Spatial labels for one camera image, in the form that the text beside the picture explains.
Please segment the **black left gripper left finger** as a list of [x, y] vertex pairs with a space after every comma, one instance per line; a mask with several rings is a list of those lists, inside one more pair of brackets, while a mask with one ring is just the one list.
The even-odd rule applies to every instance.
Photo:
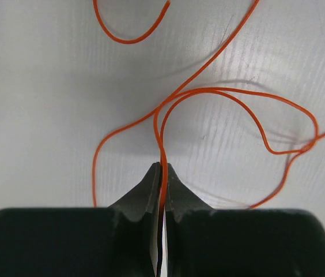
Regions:
[[0, 209], [0, 276], [159, 276], [160, 175], [108, 207]]

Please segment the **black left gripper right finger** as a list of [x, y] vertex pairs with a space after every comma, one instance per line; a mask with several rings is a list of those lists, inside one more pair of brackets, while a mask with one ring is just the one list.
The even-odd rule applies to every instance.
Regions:
[[168, 169], [169, 276], [325, 276], [325, 230], [301, 209], [215, 209]]

